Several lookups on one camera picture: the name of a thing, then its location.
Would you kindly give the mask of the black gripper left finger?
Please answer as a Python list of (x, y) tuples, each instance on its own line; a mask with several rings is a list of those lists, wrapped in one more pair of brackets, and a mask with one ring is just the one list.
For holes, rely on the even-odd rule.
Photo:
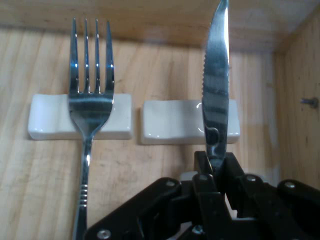
[(181, 239), (230, 240), (233, 220), (225, 202), (228, 152), (220, 176), (212, 172), (205, 152), (194, 154), (200, 172), (190, 180), (163, 177), (91, 226), (86, 240), (167, 240), (191, 226)]

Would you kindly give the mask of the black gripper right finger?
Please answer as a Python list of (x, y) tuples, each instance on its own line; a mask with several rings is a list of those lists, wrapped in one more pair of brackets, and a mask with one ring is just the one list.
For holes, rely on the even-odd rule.
[(238, 218), (255, 218), (279, 240), (320, 238), (320, 191), (293, 179), (276, 187), (245, 173), (235, 155), (226, 153), (219, 179)]

